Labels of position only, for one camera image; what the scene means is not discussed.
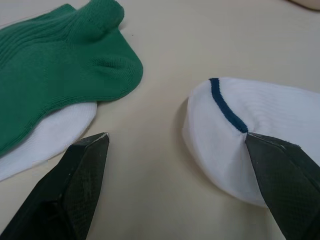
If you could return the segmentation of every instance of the knit fabric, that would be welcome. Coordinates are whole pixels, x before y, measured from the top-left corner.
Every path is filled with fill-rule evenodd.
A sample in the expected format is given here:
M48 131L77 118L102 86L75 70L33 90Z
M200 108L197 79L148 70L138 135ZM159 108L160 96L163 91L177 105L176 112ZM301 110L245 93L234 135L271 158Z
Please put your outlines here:
M54 110L131 92L143 67L121 35L123 8L92 0L0 30L0 155Z
M319 123L318 93L222 77L203 82L190 94L183 138L214 184L266 207L245 144L247 132L241 129L299 145L320 166Z
M0 181L63 152L80 138L96 112L96 102L77 103L42 119L20 144L0 157Z

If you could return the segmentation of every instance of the folded sock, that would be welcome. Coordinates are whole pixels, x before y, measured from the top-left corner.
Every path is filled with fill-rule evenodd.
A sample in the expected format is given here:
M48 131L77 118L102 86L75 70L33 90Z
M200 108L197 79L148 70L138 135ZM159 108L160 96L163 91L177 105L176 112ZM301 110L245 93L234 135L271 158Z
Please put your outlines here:
M0 30L0 156L52 111L119 99L142 78L118 29L124 10L116 1L70 8Z
M320 94L295 87L212 78L192 91L186 145L219 188L265 207L245 139L247 132L299 145L320 165Z
M67 106L42 119L23 142L0 157L0 181L63 152L83 134L96 112L96 102L85 102Z

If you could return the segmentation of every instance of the white surface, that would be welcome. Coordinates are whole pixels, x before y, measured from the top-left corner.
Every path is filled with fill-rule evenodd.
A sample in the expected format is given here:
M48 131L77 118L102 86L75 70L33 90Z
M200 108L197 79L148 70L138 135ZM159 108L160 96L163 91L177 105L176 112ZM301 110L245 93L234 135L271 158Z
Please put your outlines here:
M2 0L0 25L65 0ZM74 7L84 0L70 0ZM284 240L268 210L206 179L181 138L204 79L257 79L320 92L320 14L285 0L121 0L121 32L144 66L131 94L98 106L85 134L110 133L88 240ZM0 231L62 154L0 182Z
M230 77L220 77L216 88L250 133L299 145L320 166L320 94ZM183 127L188 149L219 188L247 203L266 207L245 144L246 136L217 105L209 80L192 90Z
M0 181L65 151L84 133L96 113L96 102L83 102L43 118L23 142L0 157Z

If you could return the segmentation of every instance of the sock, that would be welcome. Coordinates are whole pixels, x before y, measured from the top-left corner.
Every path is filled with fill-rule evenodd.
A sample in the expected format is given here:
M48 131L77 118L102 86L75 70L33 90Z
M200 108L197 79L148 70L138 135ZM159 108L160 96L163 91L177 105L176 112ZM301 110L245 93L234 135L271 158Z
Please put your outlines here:
M0 155L52 111L119 99L142 78L142 64L118 29L124 10L117 2L91 0L55 15L0 30Z
M63 152L83 134L96 112L96 102L85 102L67 106L42 119L26 139L0 157L0 181Z
M320 94L236 78L212 78L188 99L183 138L219 188L266 207L251 164L247 132L299 145L320 165Z

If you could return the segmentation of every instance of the beige table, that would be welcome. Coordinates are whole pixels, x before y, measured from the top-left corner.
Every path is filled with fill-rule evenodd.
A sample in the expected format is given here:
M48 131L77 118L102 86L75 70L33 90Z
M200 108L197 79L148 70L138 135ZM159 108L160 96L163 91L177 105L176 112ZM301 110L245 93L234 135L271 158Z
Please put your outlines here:
M65 0L1 0L0 25ZM78 8L85 0L69 0ZM127 97L99 104L85 136L110 133L88 240L283 240L270 212L217 189L181 139L189 92L230 76L320 92L320 13L285 0L121 0L144 65ZM0 182L0 232L48 163Z

